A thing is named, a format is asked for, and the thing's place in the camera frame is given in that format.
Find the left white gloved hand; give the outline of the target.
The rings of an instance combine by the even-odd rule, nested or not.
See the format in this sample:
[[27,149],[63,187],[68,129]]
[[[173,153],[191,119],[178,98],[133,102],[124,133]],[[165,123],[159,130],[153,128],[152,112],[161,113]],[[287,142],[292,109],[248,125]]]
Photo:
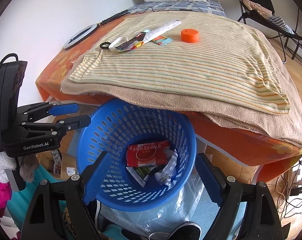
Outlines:
[[[31,183],[34,180],[34,171],[39,168],[39,162],[36,155],[27,155],[19,157],[20,165],[19,174],[24,181]],[[17,162],[14,158],[9,157],[5,152],[0,152],[0,182],[8,183],[9,179],[5,170],[15,170]]]

